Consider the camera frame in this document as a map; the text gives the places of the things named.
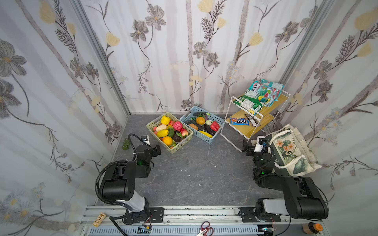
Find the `floral canvas tote bag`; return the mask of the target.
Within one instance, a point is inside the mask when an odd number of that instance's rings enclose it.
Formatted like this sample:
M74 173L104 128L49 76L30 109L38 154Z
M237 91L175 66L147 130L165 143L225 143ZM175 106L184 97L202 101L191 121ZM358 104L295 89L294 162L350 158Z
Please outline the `floral canvas tote bag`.
M283 175L303 176L321 168L318 158L298 128L288 124L267 136L275 149L275 170Z

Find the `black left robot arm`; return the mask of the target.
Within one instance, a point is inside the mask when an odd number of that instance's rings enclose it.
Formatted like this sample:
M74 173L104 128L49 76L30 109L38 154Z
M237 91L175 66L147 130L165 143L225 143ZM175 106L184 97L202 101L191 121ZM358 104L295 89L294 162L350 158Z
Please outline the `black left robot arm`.
M112 223L122 220L126 225L136 222L147 223L152 221L152 210L145 197L135 190L136 179L147 178L154 169L152 159L161 155L159 145L151 146L148 135L128 135L133 158L109 163L100 171L95 180L95 193L98 199L108 205L120 206L126 209L123 216L110 216Z

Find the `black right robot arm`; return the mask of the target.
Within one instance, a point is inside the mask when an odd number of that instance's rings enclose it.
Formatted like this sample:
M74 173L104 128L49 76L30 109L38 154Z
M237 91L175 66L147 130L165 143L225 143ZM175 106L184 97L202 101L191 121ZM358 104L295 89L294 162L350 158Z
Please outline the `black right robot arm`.
M243 140L242 152L252 157L254 168L252 179L260 188L283 193L283 198L260 198L253 209L259 221L274 216L290 216L294 219L323 220L328 217L329 206L321 190L311 178L284 176L275 173L275 151L262 136L259 140Z

